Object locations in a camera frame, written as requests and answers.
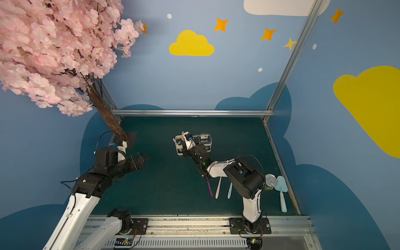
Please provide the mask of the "purple toothbrush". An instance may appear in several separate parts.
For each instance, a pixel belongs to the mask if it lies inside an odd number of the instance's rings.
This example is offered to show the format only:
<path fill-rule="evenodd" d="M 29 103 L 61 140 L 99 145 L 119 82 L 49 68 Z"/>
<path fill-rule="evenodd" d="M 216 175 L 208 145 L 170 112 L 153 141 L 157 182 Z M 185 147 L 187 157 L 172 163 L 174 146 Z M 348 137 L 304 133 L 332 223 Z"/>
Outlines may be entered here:
<path fill-rule="evenodd" d="M 209 191 L 210 197 L 213 198 L 214 194 L 212 192 L 212 188 L 211 188 L 210 181 L 209 181 L 208 178 L 206 178 L 206 182 L 207 182 L 207 187 L 208 187 L 208 191 Z"/>

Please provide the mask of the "grey white toothbrush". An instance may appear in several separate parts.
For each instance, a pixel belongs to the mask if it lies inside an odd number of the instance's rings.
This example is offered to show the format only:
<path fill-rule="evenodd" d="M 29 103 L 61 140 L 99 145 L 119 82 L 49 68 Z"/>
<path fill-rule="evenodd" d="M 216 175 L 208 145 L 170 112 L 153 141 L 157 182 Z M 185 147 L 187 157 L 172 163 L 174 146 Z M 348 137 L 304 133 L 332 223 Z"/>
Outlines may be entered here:
<path fill-rule="evenodd" d="M 186 140 L 189 139 L 189 132 L 182 132 L 182 137 L 185 138 Z"/>

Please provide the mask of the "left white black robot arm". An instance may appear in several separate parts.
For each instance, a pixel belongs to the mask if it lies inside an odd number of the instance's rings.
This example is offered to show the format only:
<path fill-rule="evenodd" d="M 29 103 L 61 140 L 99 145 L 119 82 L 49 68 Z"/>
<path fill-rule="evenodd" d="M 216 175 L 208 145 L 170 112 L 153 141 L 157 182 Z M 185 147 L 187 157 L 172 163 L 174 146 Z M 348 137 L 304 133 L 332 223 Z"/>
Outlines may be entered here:
<path fill-rule="evenodd" d="M 148 156 L 128 156 L 125 146 L 108 146 L 95 151 L 95 163 L 71 189 L 67 207 L 45 244 L 46 250 L 100 250 L 115 235 L 137 232 L 126 210 L 112 210 L 105 222 L 81 244 L 76 242 L 94 208 L 112 183 L 145 167 Z"/>

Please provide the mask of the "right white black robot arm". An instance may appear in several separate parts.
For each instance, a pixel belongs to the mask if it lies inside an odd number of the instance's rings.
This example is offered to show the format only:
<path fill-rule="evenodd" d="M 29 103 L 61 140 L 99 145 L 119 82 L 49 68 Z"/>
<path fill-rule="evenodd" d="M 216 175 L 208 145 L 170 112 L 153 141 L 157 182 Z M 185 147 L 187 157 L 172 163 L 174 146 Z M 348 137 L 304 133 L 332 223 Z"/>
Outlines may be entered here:
<path fill-rule="evenodd" d="M 226 161 L 213 161 L 203 144 L 193 140 L 182 141 L 182 154 L 193 159 L 201 176 L 228 178 L 232 186 L 242 196 L 242 225 L 249 233 L 257 233 L 261 226 L 260 195 L 265 185 L 263 176 L 245 157 Z"/>

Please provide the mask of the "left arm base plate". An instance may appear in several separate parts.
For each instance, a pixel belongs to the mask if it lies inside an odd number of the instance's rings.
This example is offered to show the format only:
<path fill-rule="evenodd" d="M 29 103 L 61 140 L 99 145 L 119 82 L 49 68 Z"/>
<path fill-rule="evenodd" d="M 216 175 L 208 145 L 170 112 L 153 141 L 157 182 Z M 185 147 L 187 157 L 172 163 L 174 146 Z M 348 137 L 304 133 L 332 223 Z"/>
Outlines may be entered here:
<path fill-rule="evenodd" d="M 129 236 L 146 235 L 148 222 L 148 218 L 131 218 L 130 227 L 124 234 Z"/>

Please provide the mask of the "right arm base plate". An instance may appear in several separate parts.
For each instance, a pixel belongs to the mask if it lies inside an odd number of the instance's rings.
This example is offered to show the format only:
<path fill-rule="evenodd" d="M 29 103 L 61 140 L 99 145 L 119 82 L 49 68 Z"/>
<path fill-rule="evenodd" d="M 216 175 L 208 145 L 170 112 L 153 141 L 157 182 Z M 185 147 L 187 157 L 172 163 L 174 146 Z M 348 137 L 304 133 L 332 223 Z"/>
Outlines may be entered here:
<path fill-rule="evenodd" d="M 231 234 L 271 234 L 271 225 L 268 218 L 260 216 L 254 223 L 241 218 L 229 218 Z"/>

